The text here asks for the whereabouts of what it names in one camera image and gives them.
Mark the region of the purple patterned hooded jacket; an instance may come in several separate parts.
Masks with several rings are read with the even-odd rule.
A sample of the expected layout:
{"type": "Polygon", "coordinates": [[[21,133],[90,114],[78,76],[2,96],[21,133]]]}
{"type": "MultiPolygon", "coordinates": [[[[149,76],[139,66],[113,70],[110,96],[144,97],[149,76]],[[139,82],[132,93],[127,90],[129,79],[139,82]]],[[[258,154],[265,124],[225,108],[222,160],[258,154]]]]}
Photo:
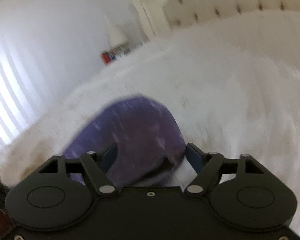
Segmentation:
{"type": "Polygon", "coordinates": [[[116,187],[157,186],[169,180],[185,152],[181,131],[170,111],[143,96],[117,101],[104,109],[64,152],[67,159],[103,153],[117,146],[113,164],[101,166],[116,187]]]}

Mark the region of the cream bed comforter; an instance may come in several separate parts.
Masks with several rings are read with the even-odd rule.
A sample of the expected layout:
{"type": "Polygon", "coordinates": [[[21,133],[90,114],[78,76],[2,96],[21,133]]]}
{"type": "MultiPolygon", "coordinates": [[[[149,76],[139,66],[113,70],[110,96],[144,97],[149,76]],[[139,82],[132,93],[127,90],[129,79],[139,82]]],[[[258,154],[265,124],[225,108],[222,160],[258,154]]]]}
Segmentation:
{"type": "Polygon", "coordinates": [[[228,158],[252,155],[292,189],[300,236],[300,12],[263,11],[158,37],[74,90],[0,152],[12,186],[115,100],[166,106],[184,139],[228,158]]]}

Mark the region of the red book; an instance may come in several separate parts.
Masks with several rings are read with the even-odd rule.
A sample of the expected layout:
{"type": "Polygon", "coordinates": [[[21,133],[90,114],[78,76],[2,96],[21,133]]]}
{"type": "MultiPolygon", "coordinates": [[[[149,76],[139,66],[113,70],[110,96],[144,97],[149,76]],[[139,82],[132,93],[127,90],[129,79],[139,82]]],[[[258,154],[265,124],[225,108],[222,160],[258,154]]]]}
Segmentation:
{"type": "Polygon", "coordinates": [[[104,62],[105,65],[110,64],[111,62],[116,60],[116,56],[115,54],[113,54],[112,52],[108,52],[108,51],[103,51],[100,55],[102,61],[104,62]]]}

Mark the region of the white table lamp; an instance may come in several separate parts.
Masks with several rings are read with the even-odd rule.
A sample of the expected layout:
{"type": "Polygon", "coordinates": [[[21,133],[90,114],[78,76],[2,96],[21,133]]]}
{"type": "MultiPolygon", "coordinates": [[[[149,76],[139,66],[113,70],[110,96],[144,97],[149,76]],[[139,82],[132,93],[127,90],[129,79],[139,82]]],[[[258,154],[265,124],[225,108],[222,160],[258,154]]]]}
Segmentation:
{"type": "Polygon", "coordinates": [[[112,49],[119,48],[128,43],[128,38],[121,30],[118,24],[114,22],[107,23],[107,34],[109,38],[110,47],[112,49]]]}

